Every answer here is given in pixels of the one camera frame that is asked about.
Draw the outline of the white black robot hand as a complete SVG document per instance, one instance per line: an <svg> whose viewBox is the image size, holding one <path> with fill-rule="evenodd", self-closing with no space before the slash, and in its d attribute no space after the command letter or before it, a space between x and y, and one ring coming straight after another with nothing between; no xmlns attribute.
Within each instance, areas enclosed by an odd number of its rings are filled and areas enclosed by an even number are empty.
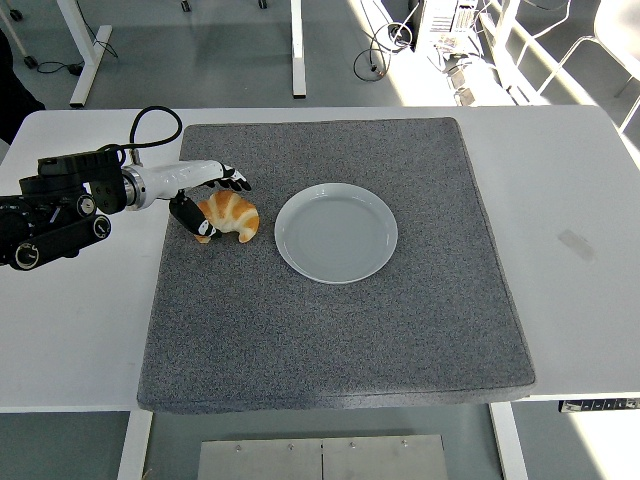
<svg viewBox="0 0 640 480"><path fill-rule="evenodd" d="M135 199L130 207L144 209L155 200L168 200L170 213L192 234L205 238L218 234L200 208L185 191L216 183L236 191L250 191L248 180L237 169L214 160L181 161L154 168L136 167L127 170L134 186Z"/></svg>

